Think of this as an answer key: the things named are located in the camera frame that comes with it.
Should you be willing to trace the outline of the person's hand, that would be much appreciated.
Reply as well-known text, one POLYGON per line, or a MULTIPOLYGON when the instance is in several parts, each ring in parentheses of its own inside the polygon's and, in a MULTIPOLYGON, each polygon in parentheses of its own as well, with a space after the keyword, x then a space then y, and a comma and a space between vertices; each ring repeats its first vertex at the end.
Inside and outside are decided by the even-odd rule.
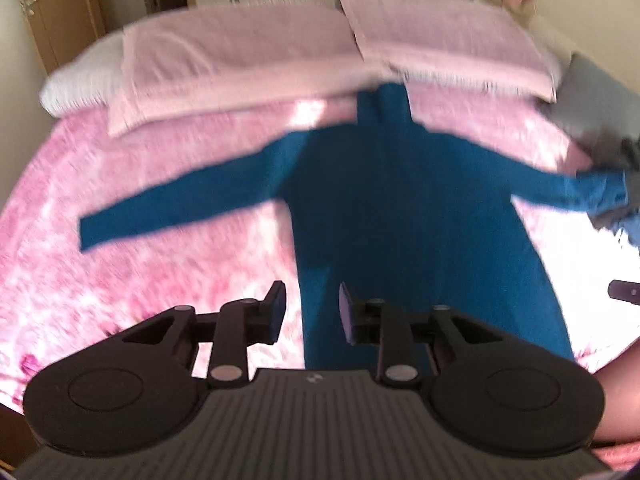
POLYGON ((594 377, 605 395, 605 407, 594 440, 628 443, 639 440, 639 341, 636 340, 594 377))

